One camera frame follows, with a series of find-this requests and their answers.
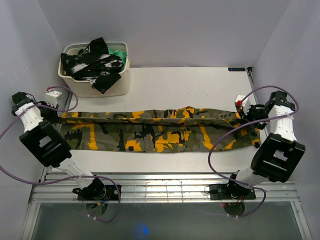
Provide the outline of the yellow camouflage trousers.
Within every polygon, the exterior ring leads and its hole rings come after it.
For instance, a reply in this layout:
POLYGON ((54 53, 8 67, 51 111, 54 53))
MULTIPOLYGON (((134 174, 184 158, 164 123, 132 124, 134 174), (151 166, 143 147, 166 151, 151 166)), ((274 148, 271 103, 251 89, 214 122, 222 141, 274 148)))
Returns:
POLYGON ((260 132, 237 112, 212 108, 65 112, 59 133, 73 150, 186 153, 259 148, 260 132))

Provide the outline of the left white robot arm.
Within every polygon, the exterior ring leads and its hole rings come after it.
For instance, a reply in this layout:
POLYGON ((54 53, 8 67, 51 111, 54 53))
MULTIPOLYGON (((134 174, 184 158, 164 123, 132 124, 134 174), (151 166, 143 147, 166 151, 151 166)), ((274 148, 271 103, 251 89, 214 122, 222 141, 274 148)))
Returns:
POLYGON ((53 126, 58 121, 56 110, 62 93, 50 90, 44 101, 36 101, 33 95, 17 92, 11 96, 14 106, 11 113, 21 116, 24 133, 19 137, 22 144, 45 167, 52 167, 74 177, 78 187, 72 190, 80 200, 104 200, 107 190, 103 182, 82 168, 72 159, 71 146, 53 126))

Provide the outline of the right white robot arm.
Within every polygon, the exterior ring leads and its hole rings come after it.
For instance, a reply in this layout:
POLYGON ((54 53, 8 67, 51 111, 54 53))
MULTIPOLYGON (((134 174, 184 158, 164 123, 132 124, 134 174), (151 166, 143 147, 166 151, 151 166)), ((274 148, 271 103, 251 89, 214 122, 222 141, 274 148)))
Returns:
POLYGON ((266 123, 254 123, 254 126, 262 130, 269 125, 270 133, 254 155, 250 167, 230 176, 225 192, 232 199, 247 196, 251 193, 250 186, 266 181, 285 183, 306 151, 295 137, 291 114, 296 106, 287 100, 285 92, 274 91, 266 104, 256 105, 238 95, 235 106, 248 122, 267 119, 266 123))

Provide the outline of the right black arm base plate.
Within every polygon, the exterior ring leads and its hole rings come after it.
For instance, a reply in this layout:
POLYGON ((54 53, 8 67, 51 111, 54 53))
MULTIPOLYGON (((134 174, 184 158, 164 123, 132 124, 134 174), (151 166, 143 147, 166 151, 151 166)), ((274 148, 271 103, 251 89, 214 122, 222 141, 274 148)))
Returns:
POLYGON ((211 200, 255 200, 254 190, 229 184, 212 184, 209 186, 211 200))

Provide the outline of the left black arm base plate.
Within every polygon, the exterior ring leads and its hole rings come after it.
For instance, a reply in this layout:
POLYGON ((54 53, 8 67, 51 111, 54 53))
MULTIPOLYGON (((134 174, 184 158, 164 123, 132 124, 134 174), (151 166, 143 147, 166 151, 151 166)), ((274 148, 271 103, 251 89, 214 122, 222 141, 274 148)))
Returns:
POLYGON ((119 193, 122 192, 122 185, 118 184, 117 187, 118 187, 119 191, 117 191, 117 189, 114 185, 111 185, 111 184, 105 185, 105 196, 100 199, 95 199, 93 197, 86 199, 80 195, 77 195, 76 199, 78 201, 100 201, 100 202, 102 202, 102 201, 117 201, 119 199, 119 193))

